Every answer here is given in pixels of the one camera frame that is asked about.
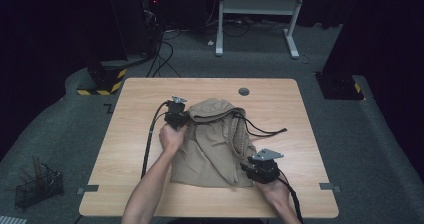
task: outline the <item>gray floor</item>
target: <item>gray floor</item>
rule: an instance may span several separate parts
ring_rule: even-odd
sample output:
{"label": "gray floor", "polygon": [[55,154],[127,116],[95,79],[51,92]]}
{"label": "gray floor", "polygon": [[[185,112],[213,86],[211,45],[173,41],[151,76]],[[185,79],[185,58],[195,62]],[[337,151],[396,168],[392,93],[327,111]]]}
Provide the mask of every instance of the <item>gray floor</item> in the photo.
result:
{"label": "gray floor", "polygon": [[[366,100],[325,100],[314,72],[321,71],[340,28],[297,27],[294,37],[301,53],[292,60],[281,29],[250,30],[242,37],[224,37],[224,55],[214,56],[215,35],[170,32],[164,39],[174,48],[172,67],[182,77],[292,78],[298,82],[340,214],[335,219],[305,223],[424,223],[424,187],[396,143],[381,115],[366,79],[355,76]],[[240,28],[226,27],[237,35]],[[170,48],[162,46],[167,58]],[[144,77],[150,63],[130,67],[125,75]],[[162,77],[177,75],[167,66]],[[71,75],[67,94],[42,112],[21,134],[0,163],[0,216],[27,223],[74,223],[82,196],[75,194],[89,179],[111,114],[104,104],[112,96],[78,96],[86,70]],[[22,211],[15,208],[15,187],[33,173],[32,156],[64,175],[63,196],[55,196]],[[119,223],[119,217],[83,217],[78,223]]]}

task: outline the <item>beige cloth bag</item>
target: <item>beige cloth bag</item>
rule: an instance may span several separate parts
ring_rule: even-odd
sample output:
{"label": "beige cloth bag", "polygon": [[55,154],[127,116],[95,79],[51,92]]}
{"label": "beige cloth bag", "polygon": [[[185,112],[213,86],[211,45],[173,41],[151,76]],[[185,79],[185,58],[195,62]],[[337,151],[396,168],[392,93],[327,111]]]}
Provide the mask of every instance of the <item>beige cloth bag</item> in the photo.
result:
{"label": "beige cloth bag", "polygon": [[189,108],[184,143],[172,163],[171,181],[203,187],[246,187],[252,180],[241,169],[256,153],[246,123],[234,118],[242,108],[223,99],[207,99]]}

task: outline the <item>wooden table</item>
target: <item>wooden table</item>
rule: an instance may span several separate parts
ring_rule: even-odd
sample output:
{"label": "wooden table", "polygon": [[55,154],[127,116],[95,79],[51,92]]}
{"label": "wooden table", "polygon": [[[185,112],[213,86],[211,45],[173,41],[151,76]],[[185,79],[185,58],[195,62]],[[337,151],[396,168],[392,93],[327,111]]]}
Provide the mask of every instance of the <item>wooden table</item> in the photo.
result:
{"label": "wooden table", "polygon": [[[238,93],[242,87],[250,90],[248,96]],[[127,79],[88,183],[99,187],[96,192],[84,194],[82,215],[122,216],[140,179],[153,115],[172,95],[187,99],[186,108],[210,97],[226,99],[244,108],[247,118],[261,129],[287,128],[287,132],[274,137],[251,140],[258,150],[269,148],[284,154],[276,162],[297,192],[303,217],[338,215],[333,192],[320,189],[319,183],[329,180],[297,83],[291,79],[222,78]],[[163,118],[156,123],[148,168],[162,150],[158,132],[163,124]],[[155,216],[276,216],[255,187],[204,188],[170,183],[169,179],[170,172]]]}

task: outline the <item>white metal stand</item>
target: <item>white metal stand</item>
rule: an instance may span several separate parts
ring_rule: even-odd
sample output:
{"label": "white metal stand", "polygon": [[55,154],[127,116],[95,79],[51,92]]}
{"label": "white metal stand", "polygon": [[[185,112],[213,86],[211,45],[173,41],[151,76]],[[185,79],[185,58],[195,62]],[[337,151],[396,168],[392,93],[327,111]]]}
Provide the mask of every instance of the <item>white metal stand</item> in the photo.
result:
{"label": "white metal stand", "polygon": [[292,16],[289,29],[284,29],[284,36],[293,59],[299,58],[299,52],[293,40],[293,30],[303,0],[219,0],[218,32],[216,35],[216,55],[222,56],[223,48],[223,16],[224,13],[265,14]]}

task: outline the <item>human hand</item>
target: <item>human hand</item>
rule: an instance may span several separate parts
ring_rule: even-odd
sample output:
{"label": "human hand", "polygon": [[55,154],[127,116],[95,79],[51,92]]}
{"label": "human hand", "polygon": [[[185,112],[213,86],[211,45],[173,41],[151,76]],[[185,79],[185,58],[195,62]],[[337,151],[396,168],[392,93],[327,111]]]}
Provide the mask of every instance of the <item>human hand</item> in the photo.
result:
{"label": "human hand", "polygon": [[[287,178],[283,174],[280,174],[279,178],[288,183]],[[262,192],[265,200],[276,211],[284,223],[300,223],[289,204],[290,191],[280,180],[274,180],[268,184],[255,182],[255,186]]]}
{"label": "human hand", "polygon": [[187,125],[179,127],[176,131],[171,125],[165,124],[159,132],[159,140],[162,144],[163,151],[174,155],[183,144],[186,130]]}

